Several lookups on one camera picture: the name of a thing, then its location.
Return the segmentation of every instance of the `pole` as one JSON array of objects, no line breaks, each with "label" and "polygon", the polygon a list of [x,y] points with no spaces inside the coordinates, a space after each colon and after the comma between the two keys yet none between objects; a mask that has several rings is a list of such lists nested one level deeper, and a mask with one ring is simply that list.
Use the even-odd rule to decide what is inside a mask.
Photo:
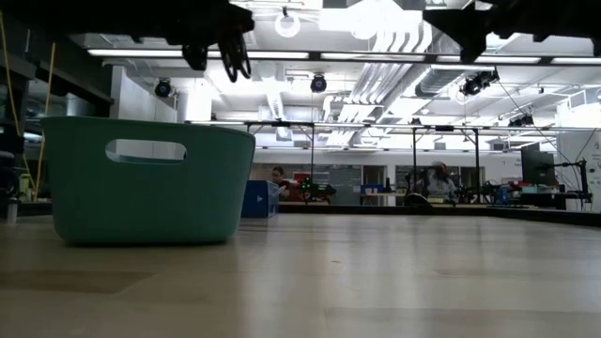
[{"label": "pole", "polygon": [[417,191],[417,140],[415,139],[416,129],[413,128],[413,192]]},{"label": "pole", "polygon": [[313,126],[311,128],[311,182],[313,183],[313,160],[315,157],[315,151],[316,151],[316,143],[315,143],[315,139],[316,139],[316,127]]},{"label": "pole", "polygon": [[481,203],[480,199],[480,140],[479,140],[479,132],[477,129],[474,129],[473,132],[476,135],[476,194],[478,195],[478,203]]}]

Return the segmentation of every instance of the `teal plastic basket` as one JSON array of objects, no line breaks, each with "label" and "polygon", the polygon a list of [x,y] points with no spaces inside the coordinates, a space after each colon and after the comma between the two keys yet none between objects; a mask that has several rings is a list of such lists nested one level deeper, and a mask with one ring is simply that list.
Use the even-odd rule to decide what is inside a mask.
[{"label": "teal plastic basket", "polygon": [[[91,117],[41,120],[56,233],[73,244],[224,241],[237,230],[254,137],[218,127]],[[118,156],[114,140],[179,143],[186,159]]]}]

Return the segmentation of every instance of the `computer monitor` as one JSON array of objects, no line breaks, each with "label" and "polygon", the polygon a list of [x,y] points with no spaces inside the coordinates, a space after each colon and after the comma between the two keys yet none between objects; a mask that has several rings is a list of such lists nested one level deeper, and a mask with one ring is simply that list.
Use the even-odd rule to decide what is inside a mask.
[{"label": "computer monitor", "polygon": [[522,180],[537,185],[555,185],[555,160],[552,154],[522,149]]}]

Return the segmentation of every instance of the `blue box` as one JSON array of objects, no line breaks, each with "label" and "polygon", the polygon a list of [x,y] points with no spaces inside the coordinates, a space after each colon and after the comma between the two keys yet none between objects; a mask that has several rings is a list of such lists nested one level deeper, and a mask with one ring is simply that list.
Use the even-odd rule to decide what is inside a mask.
[{"label": "blue box", "polygon": [[279,187],[269,181],[250,180],[246,182],[242,218],[269,218],[278,212]]}]

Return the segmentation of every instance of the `person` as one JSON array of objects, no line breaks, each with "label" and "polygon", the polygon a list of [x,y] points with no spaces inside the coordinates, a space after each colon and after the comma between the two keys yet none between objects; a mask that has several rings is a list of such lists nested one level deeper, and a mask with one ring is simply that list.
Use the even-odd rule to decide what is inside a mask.
[{"label": "person", "polygon": [[277,184],[280,188],[286,186],[288,188],[290,186],[290,182],[284,179],[284,168],[281,166],[276,166],[271,171],[271,181]]},{"label": "person", "polygon": [[434,170],[429,170],[427,174],[427,197],[442,198],[445,202],[455,201],[455,184],[449,178],[449,172],[446,164],[441,161],[432,163]]},{"label": "person", "polygon": [[290,195],[290,182],[284,179],[284,168],[281,166],[276,166],[271,171],[271,181],[283,189],[280,192],[280,199],[285,199]]}]

